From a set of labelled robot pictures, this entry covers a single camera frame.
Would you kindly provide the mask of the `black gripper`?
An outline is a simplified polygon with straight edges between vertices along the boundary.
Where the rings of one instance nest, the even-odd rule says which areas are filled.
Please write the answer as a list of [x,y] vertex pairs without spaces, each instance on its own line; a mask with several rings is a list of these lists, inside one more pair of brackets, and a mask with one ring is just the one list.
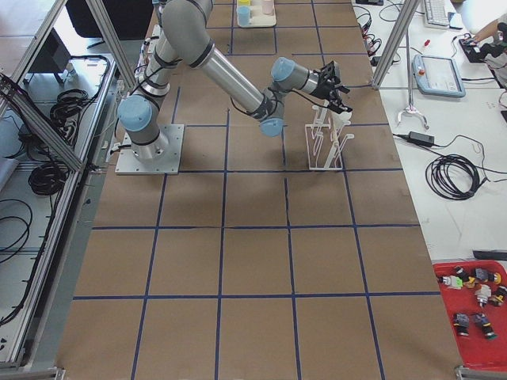
[[350,89],[341,84],[338,63],[331,60],[319,70],[312,71],[313,78],[317,80],[315,88],[309,92],[313,97],[327,100],[327,108],[337,114],[352,112],[353,109],[341,101],[339,92],[348,94]]

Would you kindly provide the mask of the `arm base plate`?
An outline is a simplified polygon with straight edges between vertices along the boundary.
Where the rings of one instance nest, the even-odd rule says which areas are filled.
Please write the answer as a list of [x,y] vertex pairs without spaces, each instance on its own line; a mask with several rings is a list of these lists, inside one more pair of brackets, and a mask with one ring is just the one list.
[[160,127],[157,140],[152,144],[140,146],[132,143],[125,132],[123,144],[130,147],[122,149],[116,162],[119,175],[177,175],[180,169],[181,148],[184,141],[184,124],[166,124]]

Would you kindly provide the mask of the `person hand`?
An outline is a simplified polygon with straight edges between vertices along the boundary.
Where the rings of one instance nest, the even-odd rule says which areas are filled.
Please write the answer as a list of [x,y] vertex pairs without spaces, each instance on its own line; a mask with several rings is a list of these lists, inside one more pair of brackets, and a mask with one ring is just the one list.
[[485,27],[481,28],[473,37],[472,40],[478,44],[483,40],[486,40],[492,37],[497,31],[497,26],[495,23],[489,23]]

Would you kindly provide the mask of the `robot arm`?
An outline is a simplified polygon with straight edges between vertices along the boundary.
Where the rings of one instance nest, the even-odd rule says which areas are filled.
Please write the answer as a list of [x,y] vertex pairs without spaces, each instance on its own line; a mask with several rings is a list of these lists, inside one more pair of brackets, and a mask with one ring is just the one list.
[[130,139],[133,158],[153,165],[163,158],[179,158],[182,143],[158,123],[158,114],[170,82],[186,88],[194,116],[204,116],[223,90],[240,106],[244,115],[260,124],[267,136],[280,135],[284,128],[284,98],[297,90],[326,102],[337,114],[350,115],[342,102],[347,93],[340,71],[332,61],[318,70],[278,58],[271,69],[271,82],[259,90],[216,46],[207,23],[212,1],[162,1],[158,9],[161,27],[158,42],[137,86],[120,103],[118,116]]

